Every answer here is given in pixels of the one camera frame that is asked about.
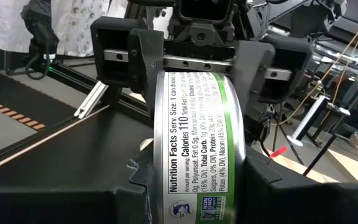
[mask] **green stripe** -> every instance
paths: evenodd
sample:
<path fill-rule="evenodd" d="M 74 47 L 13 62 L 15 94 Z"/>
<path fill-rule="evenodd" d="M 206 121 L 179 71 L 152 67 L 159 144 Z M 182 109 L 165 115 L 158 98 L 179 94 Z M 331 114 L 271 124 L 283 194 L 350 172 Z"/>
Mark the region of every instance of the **green stripe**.
<path fill-rule="evenodd" d="M 227 102 L 226 91 L 224 89 L 224 83 L 219 74 L 214 73 L 215 79 L 218 83 L 219 90 L 221 92 L 221 98 L 224 108 L 224 118 L 226 120 L 226 134 L 227 134 L 227 151 L 228 151 L 228 169 L 229 169 L 229 186 L 227 193 L 209 193 L 209 194 L 197 194 L 197 219 L 196 223 L 208 223 L 211 221 L 203 220 L 201 221 L 201 207 L 202 207 L 202 199 L 203 197 L 214 197 L 214 196 L 225 196 L 226 197 L 226 205 L 223 220 L 215 220 L 213 223 L 224 223 L 230 224 L 234 223 L 234 141 L 233 141 L 233 129 L 231 126 L 230 119 L 230 105 Z"/>

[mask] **floor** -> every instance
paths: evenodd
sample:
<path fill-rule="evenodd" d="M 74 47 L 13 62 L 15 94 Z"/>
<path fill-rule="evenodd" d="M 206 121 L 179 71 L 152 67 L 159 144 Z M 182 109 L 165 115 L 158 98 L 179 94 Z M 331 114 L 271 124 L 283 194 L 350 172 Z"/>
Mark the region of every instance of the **floor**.
<path fill-rule="evenodd" d="M 84 60 L 66 61 L 65 64 L 74 65 L 74 64 L 89 63 L 89 62 L 90 61 L 88 59 L 84 59 Z M 90 77 L 96 77 L 96 70 L 94 65 L 88 65 L 85 67 L 75 67 L 75 69 L 81 73 L 89 75 Z M 19 76 L 14 76 L 13 79 L 31 88 L 35 88 L 36 90 L 41 91 L 42 93 L 51 96 L 57 100 L 60 100 L 73 107 L 78 107 L 81 104 L 81 102 L 85 99 L 85 94 L 80 93 L 49 77 L 45 77 L 42 80 L 35 81 L 27 78 L 25 75 L 19 75 Z M 284 125 L 283 128 L 285 132 L 287 134 L 292 134 L 295 130 L 295 127 L 297 127 L 297 123 L 299 123 L 299 121 L 294 120 L 292 126 Z M 275 127 L 272 126 L 270 135 L 268 136 L 265 142 L 265 147 L 268 149 L 271 149 L 273 146 L 273 137 L 275 131 L 274 129 Z M 35 133 L 34 130 L 0 114 L 0 149 L 10 144 L 13 144 L 34 133 Z M 298 147 L 298 146 L 294 146 L 294 147 L 297 153 L 299 154 L 301 160 L 305 163 L 305 166 L 308 166 L 311 163 L 311 161 L 316 157 L 320 149 L 315 147 L 306 138 L 304 139 L 303 142 L 304 142 L 303 147 Z M 338 151 L 342 150 L 342 148 L 347 148 L 347 150 L 349 150 L 348 149 L 349 145 L 346 142 L 336 141 L 335 145 L 337 148 L 336 150 Z M 282 146 L 287 147 L 287 151 L 283 154 L 283 156 L 293 161 L 297 161 L 296 156 L 294 152 L 290 149 L 285 136 L 279 130 L 277 134 L 276 148 L 280 148 Z M 261 151 L 259 145 L 254 145 L 254 149 Z M 335 162 L 332 162 L 332 158 L 330 158 L 329 156 L 324 155 L 321 158 L 321 160 L 316 164 L 314 170 L 326 176 L 329 176 L 335 180 L 338 180 L 340 182 L 354 181 L 354 179 L 349 177 L 348 173 L 343 172 L 343 170 L 341 170 L 341 168 L 338 167 L 338 165 Z"/>

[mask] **can label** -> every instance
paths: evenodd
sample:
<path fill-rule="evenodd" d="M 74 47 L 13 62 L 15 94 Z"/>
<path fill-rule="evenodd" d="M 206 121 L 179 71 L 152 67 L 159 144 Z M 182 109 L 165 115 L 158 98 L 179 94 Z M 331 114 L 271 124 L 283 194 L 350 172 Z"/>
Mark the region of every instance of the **can label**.
<path fill-rule="evenodd" d="M 230 223 L 234 149 L 223 81 L 214 73 L 165 78 L 164 223 Z"/>

